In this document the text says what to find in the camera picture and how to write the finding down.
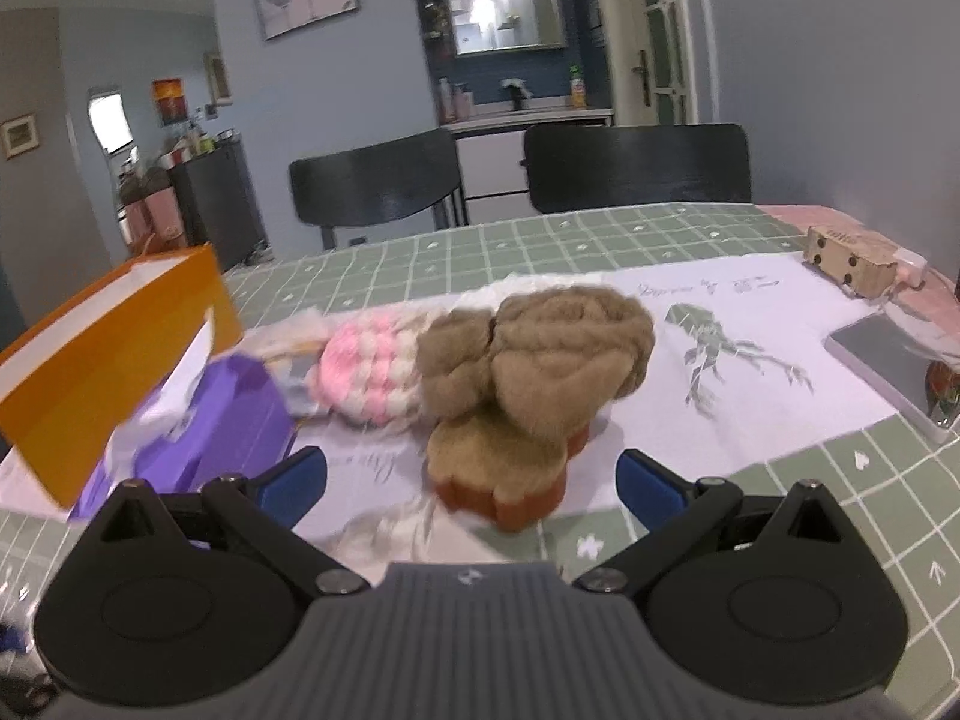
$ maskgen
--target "pink knitted item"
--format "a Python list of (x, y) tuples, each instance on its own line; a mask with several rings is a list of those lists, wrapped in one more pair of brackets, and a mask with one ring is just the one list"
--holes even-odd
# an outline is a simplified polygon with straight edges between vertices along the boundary
[(409, 314), (362, 314), (342, 324), (307, 377), (311, 395), (377, 427), (419, 413), (416, 336)]

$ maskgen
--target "window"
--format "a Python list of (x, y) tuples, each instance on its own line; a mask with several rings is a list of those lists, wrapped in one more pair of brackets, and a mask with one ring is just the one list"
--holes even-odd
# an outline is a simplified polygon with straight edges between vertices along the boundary
[(115, 154), (133, 142), (119, 92), (92, 98), (89, 112), (90, 124), (93, 124), (93, 131), (104, 151)]

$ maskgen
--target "white cabinet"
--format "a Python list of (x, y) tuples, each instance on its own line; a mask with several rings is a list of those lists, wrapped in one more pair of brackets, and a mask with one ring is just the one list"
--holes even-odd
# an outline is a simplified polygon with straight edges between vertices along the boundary
[(459, 138), (457, 152), (467, 199), (527, 191), (523, 130)]
[(611, 114), (610, 109), (531, 110), (450, 125), (457, 133), (457, 155), (470, 223), (484, 224), (539, 215), (530, 203), (527, 169), (523, 165), (526, 127), (538, 122), (573, 121), (581, 127), (608, 124)]
[(486, 224), (490, 221), (506, 221), (512, 218), (539, 215), (539, 211), (530, 204), (530, 195), (526, 191), (468, 199), (467, 213), (470, 216), (470, 224)]

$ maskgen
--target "green checkered tablecloth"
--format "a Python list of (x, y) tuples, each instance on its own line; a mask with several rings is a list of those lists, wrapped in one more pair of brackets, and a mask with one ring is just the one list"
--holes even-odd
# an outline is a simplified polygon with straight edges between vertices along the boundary
[(510, 274), (582, 274), (725, 254), (796, 251), (795, 227), (752, 205), (680, 204), (501, 221), (239, 269), (227, 276), (246, 327), (307, 306), (348, 311), (461, 293)]
[[(509, 274), (610, 271), (802, 245), (795, 227), (752, 205), (674, 203), (440, 231), (237, 269), (226, 281), (251, 328), (309, 306), (348, 311), (459, 293)], [(935, 717), (960, 694), (960, 556), (954, 547), (960, 546), (960, 437), (935, 448), (895, 416), (733, 476), (756, 494), (784, 493), (800, 478), (822, 480), (842, 502), (904, 599), (910, 644), (890, 692), (915, 717)], [(49, 580), (76, 530), (64, 534), (64, 525), (16, 514), (0, 525), (5, 610), (24, 578), (32, 591)], [(493, 529), (479, 535), (508, 557), (553, 560), (576, 576), (642, 536), (643, 528), (625, 509), (610, 509), (550, 517), (516, 536)]]

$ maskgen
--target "purple tissue box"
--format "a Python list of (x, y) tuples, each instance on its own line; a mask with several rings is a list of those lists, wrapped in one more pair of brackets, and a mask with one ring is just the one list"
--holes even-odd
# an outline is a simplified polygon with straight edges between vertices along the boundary
[[(208, 363), (184, 424), (143, 447), (134, 470), (158, 493), (190, 493), (221, 474), (261, 474), (286, 457), (293, 437), (294, 422), (262, 362), (230, 355)], [(101, 459), (70, 518), (93, 517), (109, 486)]]

